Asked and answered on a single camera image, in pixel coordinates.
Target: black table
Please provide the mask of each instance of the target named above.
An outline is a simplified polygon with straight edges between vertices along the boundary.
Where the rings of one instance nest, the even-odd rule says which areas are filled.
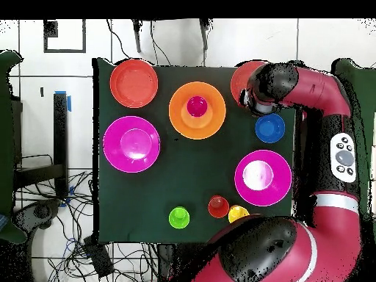
[[[111,94],[109,78],[114,66],[98,58],[99,83],[99,241],[100,242],[206,242],[228,224],[228,218],[213,218],[207,210],[212,195],[224,196],[230,205],[244,206],[250,213],[290,215],[291,192],[273,206],[257,207],[237,193],[234,173],[239,161],[258,149],[282,155],[292,166],[293,109],[281,116],[284,137],[275,144],[261,142],[255,134],[256,119],[236,105],[230,80],[236,68],[154,67],[159,89],[148,105],[129,109]],[[173,93],[187,82],[201,81],[216,87],[226,104],[221,129],[205,140],[190,140],[171,125],[168,105]],[[159,132],[161,151],[156,162],[141,173],[122,173],[103,153],[107,127],[116,119],[136,115],[150,121]],[[170,226],[168,215],[176,206],[190,214],[185,229]]]

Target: red plate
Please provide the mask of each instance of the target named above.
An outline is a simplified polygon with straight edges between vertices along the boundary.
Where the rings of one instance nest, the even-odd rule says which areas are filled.
[[[260,60],[251,60],[235,70],[231,78],[231,93],[238,105],[240,105],[240,92],[247,87],[250,75],[263,64],[265,64],[265,62]]]
[[[115,67],[109,87],[120,104],[140,108],[153,100],[158,90],[158,78],[147,62],[128,59]]]

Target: red robot arm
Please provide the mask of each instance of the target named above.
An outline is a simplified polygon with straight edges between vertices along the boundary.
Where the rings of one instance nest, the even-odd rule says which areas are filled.
[[[361,238],[352,107],[340,81],[294,63],[267,63],[250,77],[240,102],[256,115],[278,105],[302,106],[308,120],[309,111],[319,113],[307,185],[315,200],[314,226],[293,217],[244,217],[244,231],[223,240],[191,282],[344,281],[355,266]],[[239,223],[216,240],[234,232],[233,226]]]

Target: white tile floor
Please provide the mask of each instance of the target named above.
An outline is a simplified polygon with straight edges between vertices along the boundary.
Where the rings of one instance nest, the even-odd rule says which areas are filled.
[[[48,39],[48,48],[81,48],[82,22],[58,20],[58,38]],[[142,52],[137,53],[133,24],[130,20],[109,21],[114,32],[122,40],[123,50],[130,57],[141,57],[156,63],[151,41],[150,22],[144,22],[140,32]],[[376,22],[358,19],[214,19],[210,31],[206,66],[233,67],[250,59],[285,62],[301,59],[308,66],[330,71],[332,61],[349,57],[360,66],[369,67],[376,62]],[[75,175],[92,168],[93,141],[93,69],[92,57],[103,57],[110,62],[124,58],[118,39],[108,29],[106,20],[86,20],[86,53],[43,53],[43,21],[0,21],[0,50],[18,51],[23,62],[10,71],[10,84],[14,95],[23,101],[22,148],[23,155],[53,154],[52,98],[55,91],[64,90],[72,99],[72,111],[68,113],[69,173]],[[203,59],[203,43],[198,19],[158,21],[153,23],[153,37],[163,49],[172,65],[199,66]],[[160,65],[167,60],[156,49]],[[24,166],[47,165],[47,157],[26,159]],[[87,184],[76,192],[89,195]],[[31,201],[31,195],[23,193],[23,205]],[[85,206],[84,213],[93,213],[92,206]],[[59,208],[59,218],[65,224],[65,234],[73,236],[72,217],[67,208]],[[93,218],[79,218],[83,236],[93,230]],[[47,282],[52,268],[60,263],[66,239],[58,219],[46,231],[38,230],[32,248],[32,263],[36,282]],[[109,246],[115,268],[120,271],[140,271],[147,267],[140,260],[139,244],[113,244]],[[129,260],[123,254],[133,253]],[[132,275],[137,280],[140,275]],[[151,282],[151,274],[143,276]],[[125,276],[114,274],[109,282],[131,282]],[[67,282],[83,282],[70,278]],[[99,282],[97,276],[87,282]]]

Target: orange bowl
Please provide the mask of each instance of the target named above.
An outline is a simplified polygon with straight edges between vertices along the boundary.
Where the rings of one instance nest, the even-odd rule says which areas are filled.
[[[201,117],[193,117],[188,113],[188,100],[194,96],[204,98],[207,103],[207,110]],[[190,82],[178,88],[168,110],[175,130],[192,140],[202,140],[215,134],[226,115],[225,100],[220,92],[205,82]]]

